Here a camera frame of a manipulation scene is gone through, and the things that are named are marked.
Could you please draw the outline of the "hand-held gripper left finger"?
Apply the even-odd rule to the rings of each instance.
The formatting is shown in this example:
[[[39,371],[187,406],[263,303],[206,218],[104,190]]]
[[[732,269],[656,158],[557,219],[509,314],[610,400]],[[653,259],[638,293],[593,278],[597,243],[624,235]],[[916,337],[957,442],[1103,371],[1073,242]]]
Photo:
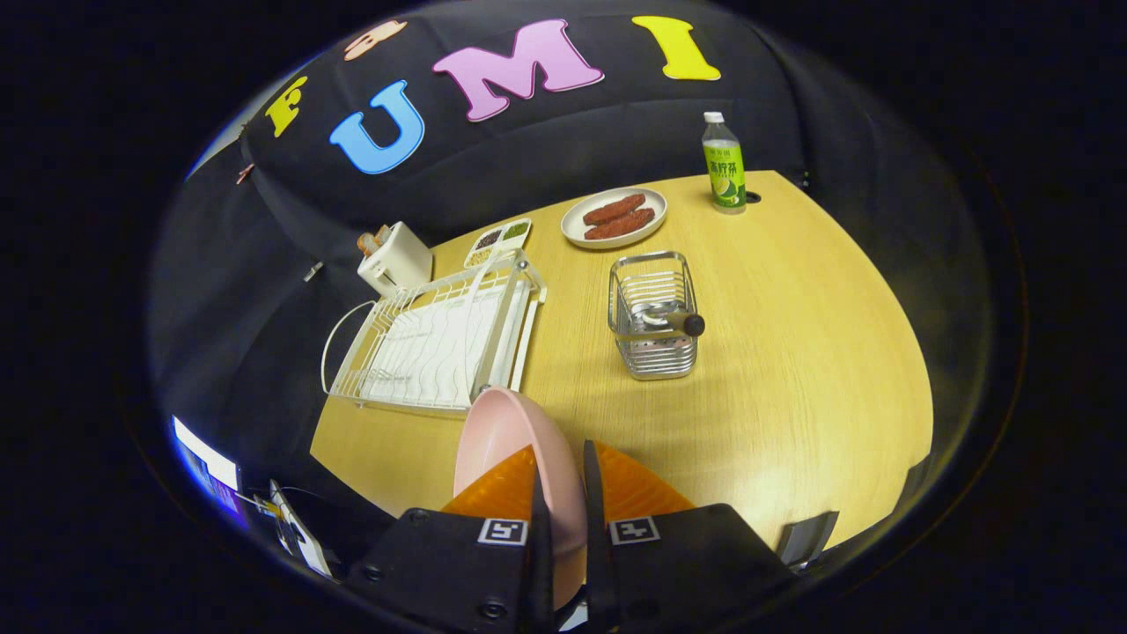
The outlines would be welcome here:
[[[550,633],[551,532],[538,461],[523,446],[440,511],[407,510],[343,587],[399,633]]]

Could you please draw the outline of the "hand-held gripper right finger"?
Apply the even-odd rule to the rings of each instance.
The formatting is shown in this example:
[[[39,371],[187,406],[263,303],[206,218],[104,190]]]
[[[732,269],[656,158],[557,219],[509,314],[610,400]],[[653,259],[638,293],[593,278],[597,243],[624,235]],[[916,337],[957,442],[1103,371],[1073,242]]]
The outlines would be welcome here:
[[[731,504],[609,520],[607,475],[584,444],[591,633],[719,633],[756,619],[798,577]]]

